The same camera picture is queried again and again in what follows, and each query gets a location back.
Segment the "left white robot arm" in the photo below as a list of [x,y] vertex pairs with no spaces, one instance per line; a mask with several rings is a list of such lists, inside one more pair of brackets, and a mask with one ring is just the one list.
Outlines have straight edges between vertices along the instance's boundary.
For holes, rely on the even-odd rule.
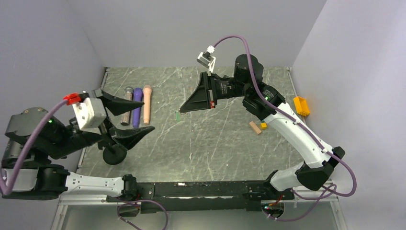
[[96,89],[71,93],[50,111],[32,107],[11,116],[5,135],[9,139],[0,165],[3,198],[53,200],[62,194],[89,194],[133,201],[140,197],[130,174],[104,178],[70,172],[52,160],[97,145],[109,165],[121,163],[152,126],[118,129],[109,114],[121,115],[142,102],[115,97]]

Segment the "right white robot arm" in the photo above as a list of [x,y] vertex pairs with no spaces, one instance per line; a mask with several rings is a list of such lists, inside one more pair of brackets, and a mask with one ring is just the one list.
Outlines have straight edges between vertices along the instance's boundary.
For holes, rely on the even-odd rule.
[[304,186],[317,191],[330,178],[338,161],[327,152],[343,158],[341,147],[329,144],[320,147],[321,139],[303,130],[305,124],[274,87],[263,82],[264,67],[253,55],[239,55],[232,77],[213,73],[215,57],[208,52],[197,61],[208,68],[201,72],[200,81],[192,95],[180,107],[181,113],[214,109],[218,100],[242,97],[245,109],[260,121],[276,129],[299,152],[303,162],[286,170],[275,170],[264,183],[264,193],[276,199],[284,190]]

